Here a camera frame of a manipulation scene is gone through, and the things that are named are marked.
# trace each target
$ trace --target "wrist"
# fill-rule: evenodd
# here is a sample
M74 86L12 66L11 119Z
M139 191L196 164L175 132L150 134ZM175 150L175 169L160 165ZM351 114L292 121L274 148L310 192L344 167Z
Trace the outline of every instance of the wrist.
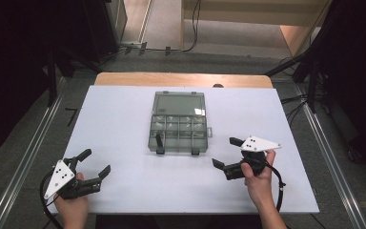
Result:
M254 202L254 205L257 208L257 211L269 211L271 209L275 209L275 202L272 198L265 198L259 201Z
M250 192L250 196L251 196L252 201L254 202L254 205L257 207L257 209L260 207L275 205L275 202L273 201L272 192L269 192L269 191L262 192L262 193Z
M84 229L85 221L64 222L64 229Z

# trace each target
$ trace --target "human hand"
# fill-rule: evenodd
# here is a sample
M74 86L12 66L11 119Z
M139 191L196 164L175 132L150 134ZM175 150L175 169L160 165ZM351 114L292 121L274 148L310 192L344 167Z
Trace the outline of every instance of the human hand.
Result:
M82 173L76 175L77 179L85 180ZM75 199L62 199L58 197L55 202L55 207L64 220L65 229L81 229L85 227L89 213L89 201L87 196Z
M270 165L275 161L275 151L266 152L266 160ZM248 163L240 165L243 175L245 176L245 185L248 186L248 193L254 205L260 208L261 204L274 204L272 194L272 170L265 167L259 176L254 175L252 167Z

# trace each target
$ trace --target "finger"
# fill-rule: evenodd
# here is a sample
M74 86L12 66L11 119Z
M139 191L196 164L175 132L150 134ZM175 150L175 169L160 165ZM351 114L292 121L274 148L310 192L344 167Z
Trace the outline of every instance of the finger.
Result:
M275 162L275 151L274 150L268 150L266 151L266 160L269 162L270 165L273 166L273 162Z
M242 173L246 178L254 177L254 171L248 163L244 162L240 164L240 168L242 169Z
M77 178L77 179L80 179L80 180L85 180L85 177L83 176L83 174L82 174L82 173L77 173L77 174L76 174L76 178Z
M53 200L55 204L64 201L57 193L54 195Z

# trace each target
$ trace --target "metal rail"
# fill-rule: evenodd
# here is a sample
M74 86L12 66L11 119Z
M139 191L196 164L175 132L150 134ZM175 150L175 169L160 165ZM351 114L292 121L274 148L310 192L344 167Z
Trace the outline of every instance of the metal rail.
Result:
M305 94L301 84L295 84L295 88L298 94ZM340 194L341 200L347 211L347 214L349 215L353 227L358 229L366 228L366 221L361 213L358 202L356 201L353 191L337 163L335 154L329 144L328 138L323 132L317 115L313 114L308 105L304 105L304 112L314 132L320 151L328 166L329 172L332 175L335 187Z
M16 169L16 172L13 175L8 187L6 188L3 196L0 200L0 228L4 226L6 218L10 212L11 207L13 206L16 198L22 188L22 185L28 175L28 172L31 168L32 163L34 162L35 156L37 155L38 150L40 149L41 143L44 140L44 136L49 129L51 122L58 110L59 104L61 103L63 92L65 86L67 85L67 80L62 77L60 82L58 83L58 97L53 102L52 106L49 107L44 113L43 118L41 119L40 124L37 127L37 130L34 133L34 136L31 139L28 149L25 152L22 160L20 161L19 166Z

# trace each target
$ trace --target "gray floor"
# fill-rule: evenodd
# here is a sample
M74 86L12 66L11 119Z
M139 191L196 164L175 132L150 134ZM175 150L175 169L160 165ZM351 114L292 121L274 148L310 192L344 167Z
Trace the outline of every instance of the gray floor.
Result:
M162 52L121 53L102 67L107 72L174 72L174 73L246 73L260 74L278 65L279 59L250 58L201 53L173 53L165 56ZM52 164L64 154L72 127L68 123L71 112L66 108L80 108L87 89L93 84L95 73L79 70L75 78L69 79L58 111L43 140L29 174L6 218L3 228L42 228L47 222L38 199L38 187L44 174ZM295 96L295 85L284 74L272 78L274 87L281 98ZM18 123L8 140L0 148L0 198L26 152L32 135L46 111L48 95L43 94ZM290 111L298 103L284 106ZM361 210L366 218L366 164L355 164L347 157L347 150L332 120L317 106L322 126L326 130L336 157L346 178L363 203ZM298 113L292 130L298 150L303 160L312 187L316 190L316 200L320 209L315 217L326 228L353 228L341 198L327 169L322 153L316 143L306 115ZM291 228L322 228L310 215L284 215ZM157 216L160 228L201 228L207 216ZM94 228L95 217L90 216L87 228Z

